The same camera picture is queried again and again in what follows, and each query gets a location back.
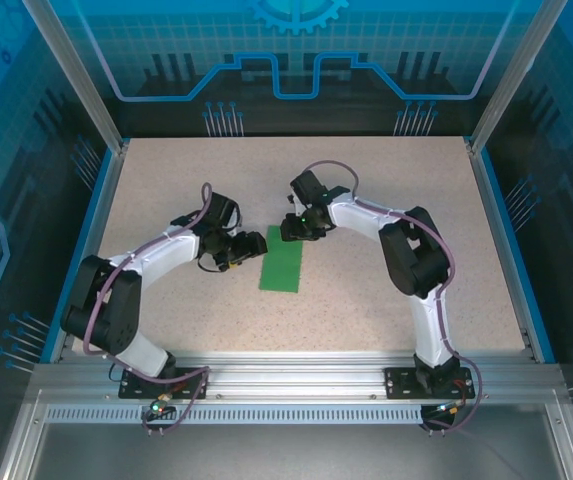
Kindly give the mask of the aluminium mounting rail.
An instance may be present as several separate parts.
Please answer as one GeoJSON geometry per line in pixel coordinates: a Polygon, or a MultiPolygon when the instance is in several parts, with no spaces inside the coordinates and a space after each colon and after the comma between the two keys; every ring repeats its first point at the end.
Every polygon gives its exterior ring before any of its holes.
{"type": "MultiPolygon", "coordinates": [[[[475,390],[486,405],[545,404],[567,398],[561,369],[514,352],[476,356],[482,379],[475,390]]],[[[210,368],[207,402],[381,403],[384,371],[410,367],[408,352],[183,352],[181,367],[210,368]]],[[[34,368],[26,400],[43,403],[114,403],[117,385],[108,361],[69,354],[34,368]]]]}

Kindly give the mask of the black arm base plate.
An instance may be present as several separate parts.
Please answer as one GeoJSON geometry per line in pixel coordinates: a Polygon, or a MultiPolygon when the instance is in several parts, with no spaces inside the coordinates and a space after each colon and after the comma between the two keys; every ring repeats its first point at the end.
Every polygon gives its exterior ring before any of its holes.
{"type": "Polygon", "coordinates": [[[437,378],[411,367],[391,367],[383,371],[389,400],[475,399],[476,391],[468,368],[437,378]]]}
{"type": "Polygon", "coordinates": [[[118,380],[120,399],[155,400],[167,394],[172,400],[190,400],[200,383],[201,374],[183,382],[160,384],[144,380],[132,372],[123,371],[118,380]]]}

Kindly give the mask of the aluminium frame post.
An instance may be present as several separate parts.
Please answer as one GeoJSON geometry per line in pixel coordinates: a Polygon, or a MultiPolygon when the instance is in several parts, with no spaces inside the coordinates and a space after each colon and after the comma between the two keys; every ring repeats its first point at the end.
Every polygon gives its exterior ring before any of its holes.
{"type": "Polygon", "coordinates": [[[468,142],[471,156],[480,156],[568,0],[542,0],[495,92],[468,142]]]}
{"type": "Polygon", "coordinates": [[[48,0],[21,0],[108,149],[121,155],[123,140],[91,76],[48,0]]]}

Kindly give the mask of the green paper sheet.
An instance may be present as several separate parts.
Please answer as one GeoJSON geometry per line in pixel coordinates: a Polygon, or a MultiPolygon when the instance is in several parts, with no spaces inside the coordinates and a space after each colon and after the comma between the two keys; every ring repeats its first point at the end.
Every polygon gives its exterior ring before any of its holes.
{"type": "Polygon", "coordinates": [[[281,230],[270,225],[266,235],[267,253],[263,256],[259,289],[279,293],[298,293],[303,242],[285,242],[281,230]]]}

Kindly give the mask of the aluminium side rail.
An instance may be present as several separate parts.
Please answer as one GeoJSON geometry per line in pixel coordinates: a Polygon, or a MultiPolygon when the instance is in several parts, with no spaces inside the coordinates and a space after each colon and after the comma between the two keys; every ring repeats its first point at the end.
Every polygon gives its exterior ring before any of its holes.
{"type": "Polygon", "coordinates": [[[66,333],[60,327],[60,322],[64,316],[81,260],[90,254],[96,254],[101,246],[119,177],[126,158],[128,144],[129,142],[124,144],[120,153],[112,153],[108,150],[102,160],[54,311],[45,346],[41,353],[40,364],[57,363],[59,361],[66,337],[66,333]]]}
{"type": "Polygon", "coordinates": [[[524,342],[536,362],[554,364],[557,359],[490,157],[485,149],[470,148],[469,158],[524,342]]]}

